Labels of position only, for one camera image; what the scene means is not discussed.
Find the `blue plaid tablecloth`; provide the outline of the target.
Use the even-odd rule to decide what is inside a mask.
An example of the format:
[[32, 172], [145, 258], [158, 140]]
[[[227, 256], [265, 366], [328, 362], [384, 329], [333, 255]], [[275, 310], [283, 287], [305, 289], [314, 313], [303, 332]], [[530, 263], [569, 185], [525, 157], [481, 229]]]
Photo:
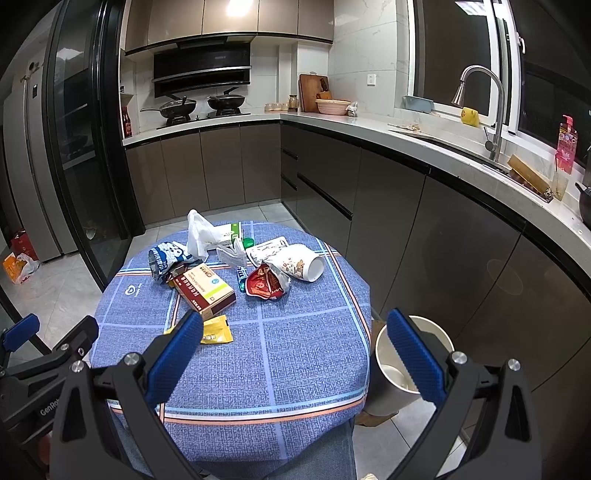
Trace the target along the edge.
[[315, 282], [287, 295], [238, 294], [225, 312], [233, 339], [197, 347], [157, 408], [187, 460], [274, 462], [296, 457], [362, 410], [369, 388], [370, 288], [321, 239], [276, 223], [245, 222], [256, 243], [283, 237], [321, 256]]

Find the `green white medicine box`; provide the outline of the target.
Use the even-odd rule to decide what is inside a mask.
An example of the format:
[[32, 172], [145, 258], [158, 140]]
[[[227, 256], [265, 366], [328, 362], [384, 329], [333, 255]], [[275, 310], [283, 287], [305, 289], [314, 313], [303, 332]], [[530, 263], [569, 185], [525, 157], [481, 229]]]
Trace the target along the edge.
[[214, 226], [211, 247], [231, 247], [236, 238], [242, 238], [242, 223], [233, 222]]

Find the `red snack bag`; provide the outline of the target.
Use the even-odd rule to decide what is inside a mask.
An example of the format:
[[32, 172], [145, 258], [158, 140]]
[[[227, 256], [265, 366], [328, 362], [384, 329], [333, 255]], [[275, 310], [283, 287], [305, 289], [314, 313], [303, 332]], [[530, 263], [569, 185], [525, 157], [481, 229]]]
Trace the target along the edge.
[[273, 265], [262, 263], [245, 280], [245, 292], [262, 300], [278, 300], [290, 291], [290, 277]]

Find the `wooden box by sink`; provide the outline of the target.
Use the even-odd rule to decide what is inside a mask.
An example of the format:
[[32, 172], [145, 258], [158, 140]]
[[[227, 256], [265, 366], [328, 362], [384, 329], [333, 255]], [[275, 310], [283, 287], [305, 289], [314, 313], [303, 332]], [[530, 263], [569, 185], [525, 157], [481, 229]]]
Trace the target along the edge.
[[512, 155], [509, 158], [508, 165], [511, 169], [510, 175], [516, 181], [526, 185], [546, 202], [550, 202], [553, 199], [552, 189], [548, 181], [518, 156]]

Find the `steel kitchen faucet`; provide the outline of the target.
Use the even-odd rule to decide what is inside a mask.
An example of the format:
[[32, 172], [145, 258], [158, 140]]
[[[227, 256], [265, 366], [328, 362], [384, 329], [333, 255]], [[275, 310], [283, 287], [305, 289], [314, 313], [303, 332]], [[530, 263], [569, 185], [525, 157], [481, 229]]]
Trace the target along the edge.
[[496, 104], [494, 108], [489, 107], [489, 111], [493, 112], [494, 115], [493, 137], [486, 140], [485, 148], [489, 152], [490, 161], [498, 164], [500, 162], [502, 132], [506, 116], [506, 92], [499, 76], [483, 65], [474, 64], [467, 66], [460, 75], [459, 86], [453, 96], [452, 104], [458, 108], [465, 106], [466, 83], [472, 75], [477, 73], [484, 74], [490, 80], [489, 99], [493, 99]]

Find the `blue jeans leg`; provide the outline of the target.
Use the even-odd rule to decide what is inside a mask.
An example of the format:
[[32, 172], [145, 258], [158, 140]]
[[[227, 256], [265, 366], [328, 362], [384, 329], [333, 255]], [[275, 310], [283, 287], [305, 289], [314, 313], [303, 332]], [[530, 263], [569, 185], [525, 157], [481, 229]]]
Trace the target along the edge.
[[356, 479], [354, 426], [353, 420], [348, 420], [332, 428], [267, 479]]

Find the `yellow sachet wrapper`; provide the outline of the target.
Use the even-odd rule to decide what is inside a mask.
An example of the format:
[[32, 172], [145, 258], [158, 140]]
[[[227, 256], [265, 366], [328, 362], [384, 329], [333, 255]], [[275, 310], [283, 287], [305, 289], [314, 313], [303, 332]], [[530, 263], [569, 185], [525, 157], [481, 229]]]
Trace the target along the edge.
[[233, 337], [224, 315], [209, 320], [202, 320], [197, 312], [188, 312], [174, 326], [164, 331], [172, 335], [179, 345], [197, 347], [202, 345], [228, 344]]

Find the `red box on floor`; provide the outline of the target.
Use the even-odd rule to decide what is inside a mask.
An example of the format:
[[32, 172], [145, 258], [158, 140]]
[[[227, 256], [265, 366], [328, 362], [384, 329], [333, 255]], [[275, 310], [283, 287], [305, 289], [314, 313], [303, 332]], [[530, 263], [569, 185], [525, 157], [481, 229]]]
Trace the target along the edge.
[[16, 256], [25, 254], [35, 261], [39, 260], [25, 230], [19, 230], [14, 234], [11, 239], [11, 250]]

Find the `silver refrigerator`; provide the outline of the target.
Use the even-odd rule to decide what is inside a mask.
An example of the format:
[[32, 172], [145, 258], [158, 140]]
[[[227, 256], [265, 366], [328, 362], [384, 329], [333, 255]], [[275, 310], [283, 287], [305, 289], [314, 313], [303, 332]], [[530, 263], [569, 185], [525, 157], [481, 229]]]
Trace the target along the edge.
[[77, 247], [63, 215], [46, 153], [42, 115], [43, 60], [24, 67], [3, 103], [3, 140], [8, 180], [17, 213], [41, 262]]

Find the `wooden cutting board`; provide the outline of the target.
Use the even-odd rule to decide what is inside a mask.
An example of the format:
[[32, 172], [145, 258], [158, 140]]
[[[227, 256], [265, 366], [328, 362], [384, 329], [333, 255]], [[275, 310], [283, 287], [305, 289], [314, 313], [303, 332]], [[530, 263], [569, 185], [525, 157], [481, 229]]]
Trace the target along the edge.
[[329, 79], [315, 74], [301, 74], [298, 78], [301, 112], [318, 113], [317, 100], [331, 100]]

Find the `red yellow medicine box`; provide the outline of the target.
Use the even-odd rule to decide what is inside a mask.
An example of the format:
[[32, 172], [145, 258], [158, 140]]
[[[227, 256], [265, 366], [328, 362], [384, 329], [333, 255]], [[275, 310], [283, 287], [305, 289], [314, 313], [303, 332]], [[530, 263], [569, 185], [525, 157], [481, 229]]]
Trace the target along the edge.
[[204, 320], [211, 320], [236, 302], [235, 290], [205, 264], [176, 276], [172, 284]]

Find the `white trash bin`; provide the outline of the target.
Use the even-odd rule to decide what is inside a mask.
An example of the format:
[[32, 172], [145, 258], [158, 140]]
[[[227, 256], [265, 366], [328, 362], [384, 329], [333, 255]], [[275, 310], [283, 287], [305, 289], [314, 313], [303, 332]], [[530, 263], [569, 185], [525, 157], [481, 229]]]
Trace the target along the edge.
[[449, 383], [446, 361], [454, 350], [435, 322], [392, 310], [370, 356], [367, 413], [386, 417], [418, 399], [442, 405]]

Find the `yellow sponge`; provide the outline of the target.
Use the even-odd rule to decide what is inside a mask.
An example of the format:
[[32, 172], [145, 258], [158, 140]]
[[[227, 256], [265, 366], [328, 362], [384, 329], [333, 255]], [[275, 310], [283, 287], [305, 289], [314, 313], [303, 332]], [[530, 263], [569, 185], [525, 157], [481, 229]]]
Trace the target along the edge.
[[475, 128], [480, 127], [480, 114], [475, 109], [463, 107], [460, 118], [462, 123], [465, 125], [472, 126]]

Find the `green plastic lid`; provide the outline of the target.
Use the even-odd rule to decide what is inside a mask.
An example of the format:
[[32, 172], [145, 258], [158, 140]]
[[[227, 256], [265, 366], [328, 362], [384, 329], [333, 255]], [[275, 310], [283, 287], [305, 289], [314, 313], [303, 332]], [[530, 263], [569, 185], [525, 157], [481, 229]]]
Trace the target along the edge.
[[252, 247], [253, 245], [254, 245], [254, 240], [252, 238], [245, 237], [242, 239], [243, 248], [247, 249], [247, 248]]

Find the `blue candy wrapper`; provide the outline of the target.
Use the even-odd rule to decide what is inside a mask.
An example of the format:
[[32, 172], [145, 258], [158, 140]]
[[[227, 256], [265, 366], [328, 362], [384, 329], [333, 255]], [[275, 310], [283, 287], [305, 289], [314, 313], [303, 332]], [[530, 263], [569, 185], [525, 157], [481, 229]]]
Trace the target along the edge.
[[236, 282], [238, 283], [238, 289], [240, 292], [245, 293], [245, 283], [247, 277], [249, 277], [249, 272], [243, 266], [236, 266], [235, 267], [235, 274], [236, 274]]

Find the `orange plastic bag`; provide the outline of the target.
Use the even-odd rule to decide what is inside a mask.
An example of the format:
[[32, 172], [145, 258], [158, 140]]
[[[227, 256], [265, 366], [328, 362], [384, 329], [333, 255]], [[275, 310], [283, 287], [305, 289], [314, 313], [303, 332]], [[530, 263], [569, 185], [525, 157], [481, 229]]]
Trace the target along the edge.
[[25, 253], [10, 253], [2, 262], [3, 268], [13, 284], [22, 284], [39, 268], [40, 262]]

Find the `red sauce bottle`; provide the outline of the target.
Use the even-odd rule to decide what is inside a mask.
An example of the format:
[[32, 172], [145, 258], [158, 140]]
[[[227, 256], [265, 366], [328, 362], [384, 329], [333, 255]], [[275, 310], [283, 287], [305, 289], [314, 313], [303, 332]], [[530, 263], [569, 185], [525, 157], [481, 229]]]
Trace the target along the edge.
[[128, 109], [126, 106], [121, 107], [121, 117], [122, 117], [124, 137], [130, 138], [132, 136], [132, 126], [131, 126], [131, 120], [129, 117]]

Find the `patterned white paper cup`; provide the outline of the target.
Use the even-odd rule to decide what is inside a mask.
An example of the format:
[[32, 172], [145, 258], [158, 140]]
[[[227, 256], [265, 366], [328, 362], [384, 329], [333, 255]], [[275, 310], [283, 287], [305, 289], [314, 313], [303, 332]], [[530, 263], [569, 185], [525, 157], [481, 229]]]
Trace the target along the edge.
[[284, 237], [249, 247], [245, 254], [253, 265], [273, 265], [284, 274], [305, 282], [317, 281], [325, 271], [321, 255], [304, 244], [290, 244]]

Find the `black wok left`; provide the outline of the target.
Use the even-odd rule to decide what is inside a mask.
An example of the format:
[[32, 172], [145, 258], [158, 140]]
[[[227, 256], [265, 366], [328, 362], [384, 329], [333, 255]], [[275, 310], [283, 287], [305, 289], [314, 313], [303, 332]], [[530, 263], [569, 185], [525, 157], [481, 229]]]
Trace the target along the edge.
[[166, 126], [174, 126], [190, 121], [190, 114], [197, 107], [197, 102], [193, 99], [183, 96], [182, 98], [174, 95], [169, 96], [170, 100], [159, 107], [144, 107], [141, 112], [157, 112], [165, 120]]

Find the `black wok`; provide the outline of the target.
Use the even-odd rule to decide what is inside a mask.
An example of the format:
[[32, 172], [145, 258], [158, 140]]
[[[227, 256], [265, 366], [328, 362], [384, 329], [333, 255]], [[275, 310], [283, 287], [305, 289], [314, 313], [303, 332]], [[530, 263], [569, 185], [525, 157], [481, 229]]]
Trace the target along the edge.
[[169, 96], [170, 100], [159, 107], [144, 107], [141, 112], [157, 112], [165, 120], [166, 126], [174, 126], [190, 121], [190, 114], [197, 107], [197, 102], [193, 99], [183, 96], [182, 98], [174, 95]]
[[235, 94], [236, 87], [224, 90], [221, 95], [211, 95], [207, 98], [207, 104], [214, 111], [216, 116], [229, 116], [242, 114], [242, 104], [245, 103], [245, 96]]

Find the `black wok right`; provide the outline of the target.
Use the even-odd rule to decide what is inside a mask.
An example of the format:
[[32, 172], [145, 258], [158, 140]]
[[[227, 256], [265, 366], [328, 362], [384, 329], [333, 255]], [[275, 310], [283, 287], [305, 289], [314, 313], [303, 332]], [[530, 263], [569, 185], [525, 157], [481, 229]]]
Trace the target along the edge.
[[236, 87], [224, 90], [221, 95], [211, 95], [207, 98], [207, 104], [214, 111], [216, 116], [229, 116], [242, 114], [242, 104], [245, 103], [245, 96], [235, 94]]

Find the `blue white snack bag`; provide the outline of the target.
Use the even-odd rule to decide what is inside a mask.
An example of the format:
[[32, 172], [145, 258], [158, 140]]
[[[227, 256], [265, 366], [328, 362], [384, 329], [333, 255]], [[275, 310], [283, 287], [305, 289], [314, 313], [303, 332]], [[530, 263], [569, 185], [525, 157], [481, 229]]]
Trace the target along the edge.
[[154, 281], [163, 284], [179, 267], [197, 264], [197, 258], [177, 241], [161, 242], [147, 251], [148, 266]]

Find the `black range hood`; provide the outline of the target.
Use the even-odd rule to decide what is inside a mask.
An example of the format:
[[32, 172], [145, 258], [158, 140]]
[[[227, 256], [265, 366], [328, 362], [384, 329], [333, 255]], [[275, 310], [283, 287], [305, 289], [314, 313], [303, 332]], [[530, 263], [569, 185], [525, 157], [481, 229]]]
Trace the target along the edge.
[[193, 90], [247, 85], [252, 57], [249, 43], [223, 43], [166, 50], [153, 55], [156, 98]]

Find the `pink basket bowl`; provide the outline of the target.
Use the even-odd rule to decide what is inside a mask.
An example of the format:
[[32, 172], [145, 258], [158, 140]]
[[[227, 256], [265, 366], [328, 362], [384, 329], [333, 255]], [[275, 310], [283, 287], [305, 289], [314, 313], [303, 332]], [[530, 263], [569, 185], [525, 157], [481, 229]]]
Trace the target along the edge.
[[315, 100], [318, 112], [324, 115], [346, 116], [351, 102], [346, 100], [322, 99]]

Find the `white tissue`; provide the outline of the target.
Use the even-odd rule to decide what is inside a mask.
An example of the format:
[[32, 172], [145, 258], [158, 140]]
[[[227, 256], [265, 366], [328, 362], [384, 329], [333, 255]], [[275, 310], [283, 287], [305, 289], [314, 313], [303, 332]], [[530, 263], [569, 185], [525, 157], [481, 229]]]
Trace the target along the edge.
[[204, 218], [197, 210], [191, 209], [187, 214], [188, 238], [186, 247], [188, 252], [197, 260], [206, 261], [209, 251], [215, 250], [211, 247], [214, 225]]

